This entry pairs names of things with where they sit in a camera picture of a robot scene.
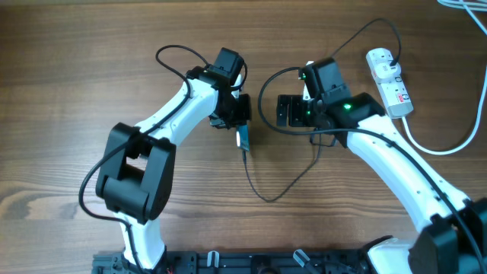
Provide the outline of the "blue Galaxy smartphone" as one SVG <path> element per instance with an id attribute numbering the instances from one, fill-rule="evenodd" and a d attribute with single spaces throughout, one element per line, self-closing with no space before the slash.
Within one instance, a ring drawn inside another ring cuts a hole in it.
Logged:
<path id="1" fill-rule="evenodd" d="M 248 125 L 237 126 L 236 130 L 237 147 L 243 151 L 250 150 L 250 137 Z"/>

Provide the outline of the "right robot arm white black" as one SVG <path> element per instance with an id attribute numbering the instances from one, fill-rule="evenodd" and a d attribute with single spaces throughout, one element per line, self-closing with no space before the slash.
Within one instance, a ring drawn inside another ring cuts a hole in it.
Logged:
<path id="1" fill-rule="evenodd" d="M 387 237 L 365 251 L 373 273 L 484 273 L 486 201 L 448 183 L 399 134 L 369 94 L 352 96 L 334 59 L 296 69 L 307 97 L 281 95 L 278 124 L 334 135 L 389 187 L 418 237 Z"/>

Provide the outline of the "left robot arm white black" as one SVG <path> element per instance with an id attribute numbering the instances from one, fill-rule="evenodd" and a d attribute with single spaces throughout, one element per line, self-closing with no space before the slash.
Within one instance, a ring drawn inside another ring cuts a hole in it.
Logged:
<path id="1" fill-rule="evenodd" d="M 170 197 L 177 147 L 205 118 L 216 129 L 235 129 L 237 147 L 249 151 L 250 97 L 241 90 L 247 64 L 222 48 L 214 63 L 182 76 L 177 94 L 153 116 L 115 125 L 95 187 L 123 228 L 125 249 L 115 253 L 120 273 L 164 273 L 167 248 L 158 216 Z"/>

